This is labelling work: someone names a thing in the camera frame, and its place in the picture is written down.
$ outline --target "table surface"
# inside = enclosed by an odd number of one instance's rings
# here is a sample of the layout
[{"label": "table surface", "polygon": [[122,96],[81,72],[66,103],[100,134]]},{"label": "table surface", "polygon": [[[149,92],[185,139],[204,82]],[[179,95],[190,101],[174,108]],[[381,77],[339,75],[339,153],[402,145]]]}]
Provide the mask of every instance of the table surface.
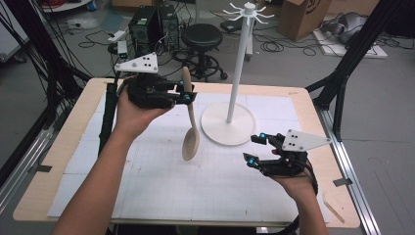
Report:
[{"label": "table surface", "polygon": [[[85,127],[95,112],[106,83],[111,79],[91,79],[79,97],[65,125],[57,136],[44,165],[52,167],[50,172],[37,172],[26,189],[14,212],[19,221],[55,221],[47,216],[57,193],[65,168],[73,155]],[[195,83],[196,92],[230,94],[230,84]],[[317,113],[308,92],[297,87],[240,85],[240,94],[290,97],[294,103],[301,131],[325,136]],[[328,227],[355,228],[360,220],[345,186],[337,187],[333,181],[342,178],[336,159],[330,146],[326,145],[308,151],[313,156],[313,167],[319,182],[324,204],[327,207],[330,222]],[[134,223],[133,220],[114,219],[113,222]]]}]

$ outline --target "computer equipment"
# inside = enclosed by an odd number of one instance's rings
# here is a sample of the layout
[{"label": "computer equipment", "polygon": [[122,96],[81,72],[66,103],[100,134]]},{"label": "computer equipment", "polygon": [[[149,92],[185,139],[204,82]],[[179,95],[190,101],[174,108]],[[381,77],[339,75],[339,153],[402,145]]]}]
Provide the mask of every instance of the computer equipment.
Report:
[{"label": "computer equipment", "polygon": [[179,49],[179,20],[174,13],[174,7],[171,4],[161,5],[159,7],[161,30],[164,37],[164,47],[167,49]]},{"label": "computer equipment", "polygon": [[157,7],[140,6],[128,28],[136,57],[154,52],[156,43],[162,38]]}]

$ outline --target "floor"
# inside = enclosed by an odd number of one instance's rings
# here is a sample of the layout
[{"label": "floor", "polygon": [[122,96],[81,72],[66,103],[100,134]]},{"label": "floor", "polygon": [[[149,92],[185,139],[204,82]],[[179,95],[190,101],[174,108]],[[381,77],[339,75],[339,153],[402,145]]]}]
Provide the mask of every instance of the floor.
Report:
[{"label": "floor", "polygon": [[[221,18],[202,8],[201,22],[218,25]],[[61,14],[60,19],[83,13],[76,10]],[[117,31],[124,29],[130,13],[115,12],[109,4],[91,14],[98,19],[100,28]],[[257,28],[275,26],[257,25]],[[111,74],[107,48],[95,45],[80,48],[85,35],[100,28],[66,33],[65,39],[79,61],[94,76]],[[281,38],[275,27],[258,30],[257,34]],[[106,34],[94,35],[94,40],[105,42]],[[238,48],[238,35],[226,34],[219,51],[211,54],[227,71],[229,78],[212,77],[210,82],[232,83]],[[309,35],[303,44],[315,44]],[[402,40],[412,46],[411,40]],[[260,42],[254,42],[254,56],[244,63],[242,84],[305,87],[329,75],[341,58],[323,56],[318,47],[312,47],[314,56],[302,49],[285,47],[282,52],[262,51]],[[364,59],[351,75],[347,84],[342,137],[370,208],[382,234],[415,234],[415,186],[412,157],[415,133],[415,53],[414,50],[382,46],[388,54],[385,60]],[[167,61],[168,55],[160,57]],[[169,62],[160,68],[161,74],[177,70],[180,64]],[[174,73],[170,79],[178,79]],[[46,106],[45,95],[30,62],[0,64],[0,166],[8,159],[23,136]],[[6,208],[0,211],[0,234],[44,234],[53,224],[28,223],[13,220],[14,207],[30,182],[29,173]],[[353,230],[331,229],[331,234],[364,234],[361,228]]]}]

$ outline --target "office chair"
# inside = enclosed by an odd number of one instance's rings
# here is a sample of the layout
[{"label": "office chair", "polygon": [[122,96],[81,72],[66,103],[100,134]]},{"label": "office chair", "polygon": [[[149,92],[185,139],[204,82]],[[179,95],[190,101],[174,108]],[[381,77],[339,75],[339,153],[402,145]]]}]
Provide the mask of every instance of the office chair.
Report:
[{"label": "office chair", "polygon": [[192,52],[183,63],[183,66],[189,68],[192,76],[197,79],[204,78],[205,82],[208,82],[209,76],[220,71],[222,80],[228,78],[228,74],[219,66],[219,62],[206,54],[212,49],[217,50],[217,46],[223,40],[223,35],[217,27],[207,23],[192,24],[183,30],[181,39]]}]

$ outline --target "white mounting plate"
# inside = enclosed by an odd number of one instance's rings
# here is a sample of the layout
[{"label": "white mounting plate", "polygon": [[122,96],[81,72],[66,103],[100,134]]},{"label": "white mounting plate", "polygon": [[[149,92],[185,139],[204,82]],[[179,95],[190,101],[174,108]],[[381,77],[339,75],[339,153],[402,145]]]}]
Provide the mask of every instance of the white mounting plate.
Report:
[{"label": "white mounting plate", "polygon": [[127,61],[114,66],[116,71],[136,71],[146,73],[158,73],[159,66],[157,61],[157,55],[155,52],[152,54],[136,58],[131,61]]},{"label": "white mounting plate", "polygon": [[297,130],[289,129],[283,143],[284,151],[303,152],[326,144],[330,144],[330,138],[321,137]]}]

